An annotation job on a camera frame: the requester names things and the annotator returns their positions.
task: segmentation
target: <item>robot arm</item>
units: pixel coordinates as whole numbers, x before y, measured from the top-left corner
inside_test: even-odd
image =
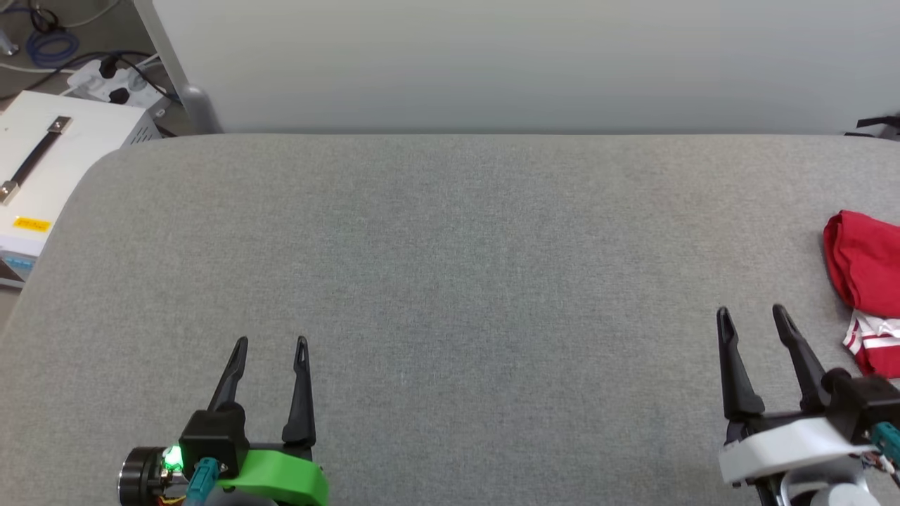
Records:
[[[863,470],[883,458],[895,481],[900,459],[900,391],[878,375],[824,372],[784,307],[772,308],[781,343],[794,364],[800,411],[766,413],[744,369],[726,308],[717,314],[725,445],[723,481],[756,487],[763,506],[877,505]]]
[[[215,489],[240,491],[280,505],[326,506],[329,485],[312,462],[316,427],[306,339],[297,339],[296,380],[282,443],[250,443],[246,415],[235,402],[247,360],[247,338],[238,339],[205,410],[195,411],[178,444],[137,447],[119,474],[122,506],[190,506]]]

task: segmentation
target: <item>gray floor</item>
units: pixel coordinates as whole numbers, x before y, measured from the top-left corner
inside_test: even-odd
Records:
[[[101,11],[110,1],[40,0],[40,5],[56,13],[63,23],[77,23]],[[24,4],[24,2],[25,0],[18,0],[20,5]],[[23,48],[25,40],[32,32],[32,25],[28,20],[27,14],[0,14],[0,28],[4,29],[13,42]],[[80,40],[77,54],[110,50],[156,52],[131,0],[123,0],[97,21],[86,26],[74,28],[72,33]],[[20,50],[18,54],[12,57],[0,56],[0,62],[18,67],[34,67],[24,50]],[[41,77],[41,74],[29,74],[0,68],[0,96],[20,91]],[[45,85],[35,88],[35,91],[53,94],[63,92],[68,89],[66,77],[66,75],[56,76]],[[165,70],[161,67],[151,69],[149,77],[163,87],[169,88],[171,86]],[[0,102],[0,111],[3,111],[10,102]],[[178,104],[172,104],[166,111],[166,116],[158,120],[158,124],[177,135],[190,135],[193,132],[187,113]]]
[[[9,315],[12,314],[15,303],[19,300],[19,290],[0,288],[0,330],[6,326]]]

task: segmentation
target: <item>red and white striped cloth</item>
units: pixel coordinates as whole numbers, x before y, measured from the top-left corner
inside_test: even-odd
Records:
[[[854,310],[843,344],[864,375],[900,377],[900,319],[884,319]]]

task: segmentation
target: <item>teal cable connector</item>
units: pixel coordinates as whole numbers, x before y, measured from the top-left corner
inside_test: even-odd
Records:
[[[897,427],[882,421],[872,428],[871,440],[884,456],[900,464],[900,430]]]
[[[200,459],[193,470],[191,482],[187,485],[184,506],[203,506],[218,481],[219,463],[216,459],[208,456]]]

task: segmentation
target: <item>white box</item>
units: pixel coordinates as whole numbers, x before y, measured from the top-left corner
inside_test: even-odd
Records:
[[[0,182],[13,177],[58,116],[72,121],[19,192],[0,205],[0,285],[24,285],[63,206],[95,161],[161,137],[138,107],[21,92],[0,115]]]

